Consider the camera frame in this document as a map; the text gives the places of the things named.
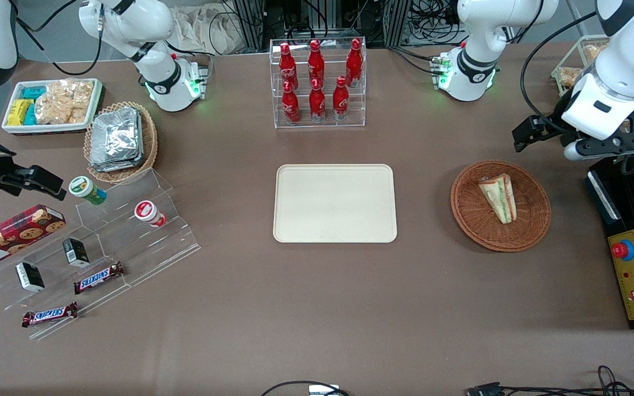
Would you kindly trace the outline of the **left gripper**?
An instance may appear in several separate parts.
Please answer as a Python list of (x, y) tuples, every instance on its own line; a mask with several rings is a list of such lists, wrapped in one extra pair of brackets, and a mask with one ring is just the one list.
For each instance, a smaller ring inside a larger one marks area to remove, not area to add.
[(550, 126), (537, 115), (530, 115), (512, 130), (516, 153), (536, 142), (558, 137), (559, 142), (576, 142), (578, 130), (597, 140), (606, 140), (618, 130), (627, 116), (634, 112), (634, 97), (618, 93), (598, 75), (581, 76), (572, 90), (569, 105), (562, 120)]

